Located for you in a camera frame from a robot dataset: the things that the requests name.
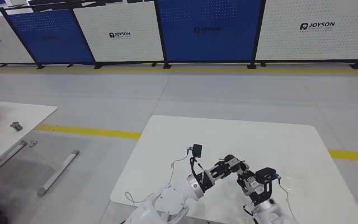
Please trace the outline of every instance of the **white table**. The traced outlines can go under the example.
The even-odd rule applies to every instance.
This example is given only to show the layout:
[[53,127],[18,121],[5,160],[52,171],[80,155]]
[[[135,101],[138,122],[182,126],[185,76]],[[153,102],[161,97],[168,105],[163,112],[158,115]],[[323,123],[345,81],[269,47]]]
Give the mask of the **white table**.
[[[56,106],[0,102],[0,166],[27,145],[23,140],[27,134],[56,110]],[[15,131],[15,129],[10,127],[10,124],[13,122],[19,122],[23,129],[19,132]],[[61,169],[54,173],[54,175],[45,183],[37,193],[40,197],[46,193],[77,154],[78,151],[73,151],[62,164]]]
[[[112,191],[111,201],[131,205],[164,186],[171,163],[183,158],[186,147],[201,144],[201,164],[211,168],[233,154],[255,172],[276,169],[290,192],[293,213],[301,224],[356,223],[358,206],[316,129],[309,125],[243,122],[153,116]],[[175,164],[172,184],[191,174],[189,159]],[[242,209],[249,202],[231,174],[209,189],[199,202],[188,201],[188,216],[221,223],[251,223]],[[286,194],[273,183],[272,197],[289,214]]]

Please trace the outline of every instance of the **yellow tape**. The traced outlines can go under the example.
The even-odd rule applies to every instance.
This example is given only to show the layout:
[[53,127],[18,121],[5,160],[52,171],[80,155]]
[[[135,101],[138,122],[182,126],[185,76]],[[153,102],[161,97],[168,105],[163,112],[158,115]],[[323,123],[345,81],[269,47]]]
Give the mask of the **yellow tape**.
[[94,129],[94,128],[78,128],[78,127],[68,127],[68,126],[58,126],[58,125],[40,125],[36,130],[47,130],[50,132],[65,132],[72,134],[87,134],[91,136],[107,136],[115,138],[132,138],[139,139],[140,132],[125,132],[122,130],[104,130],[104,129]]
[[[104,130],[94,128],[79,128],[69,126],[58,126],[58,125],[40,125],[36,130],[46,130],[50,132],[64,132],[71,134],[86,134],[91,136],[107,136],[115,138],[131,138],[139,139],[141,136],[140,132],[126,132],[123,130]],[[358,160],[358,152],[344,151],[344,150],[328,150],[332,158],[338,158],[342,160]]]
[[0,72],[32,72],[32,73],[49,73],[49,72],[247,72],[247,73],[358,73],[358,70],[354,69],[243,69],[243,68],[1,68]]
[[344,150],[329,150],[332,158],[339,158],[341,160],[358,160],[358,152],[344,151]]

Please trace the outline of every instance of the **table leg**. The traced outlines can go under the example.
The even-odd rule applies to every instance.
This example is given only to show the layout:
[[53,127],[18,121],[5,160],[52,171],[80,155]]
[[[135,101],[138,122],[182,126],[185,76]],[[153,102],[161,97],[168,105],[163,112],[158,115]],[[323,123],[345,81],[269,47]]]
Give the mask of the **table leg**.
[[38,191],[37,195],[39,197],[44,196],[48,189],[53,185],[56,179],[61,175],[61,173],[66,169],[66,167],[72,162],[72,160],[79,154],[79,151],[74,150],[62,163],[61,169],[55,172],[50,179],[44,184],[44,186]]
[[0,166],[4,165],[13,155],[15,155],[20,149],[22,149],[27,143],[25,141],[21,141],[17,146],[11,149],[7,154],[0,158]]

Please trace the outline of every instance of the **perforated panel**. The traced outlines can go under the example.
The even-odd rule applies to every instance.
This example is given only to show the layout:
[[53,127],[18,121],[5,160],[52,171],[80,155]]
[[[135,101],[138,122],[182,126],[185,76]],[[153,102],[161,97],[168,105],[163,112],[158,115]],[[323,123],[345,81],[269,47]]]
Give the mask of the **perforated panel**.
[[267,0],[256,59],[358,59],[357,9],[357,0]]
[[70,10],[9,15],[39,63],[92,62]]
[[33,63],[3,16],[0,16],[0,63]]
[[96,61],[163,60],[154,2],[78,8],[74,12]]
[[168,60],[250,60],[261,0],[159,0]]

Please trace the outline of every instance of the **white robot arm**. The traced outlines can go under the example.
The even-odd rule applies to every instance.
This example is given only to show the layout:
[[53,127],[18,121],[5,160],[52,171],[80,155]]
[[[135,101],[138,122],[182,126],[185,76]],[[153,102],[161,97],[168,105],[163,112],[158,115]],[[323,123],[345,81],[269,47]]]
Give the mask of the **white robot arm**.
[[[228,155],[224,160],[215,164],[210,170],[205,170],[200,174],[194,171],[196,158],[201,156],[201,145],[195,144],[189,147],[193,157],[190,158],[192,174],[180,186],[172,186],[168,183],[153,194],[146,197],[145,201],[128,217],[124,224],[176,224],[184,218],[189,207],[186,200],[192,198],[198,201],[204,193],[215,185],[219,179],[224,179],[231,173],[237,173],[237,183],[241,186],[244,194],[249,196],[254,204],[254,210],[249,212],[255,223],[261,224],[298,224],[296,220],[286,215],[281,207],[271,198],[271,183],[275,179],[280,179],[276,171],[271,168],[264,168],[255,174],[249,170],[249,166],[232,155]],[[162,211],[174,217],[170,221],[162,219],[155,209],[158,201]],[[270,220],[270,214],[276,214],[277,218]]]

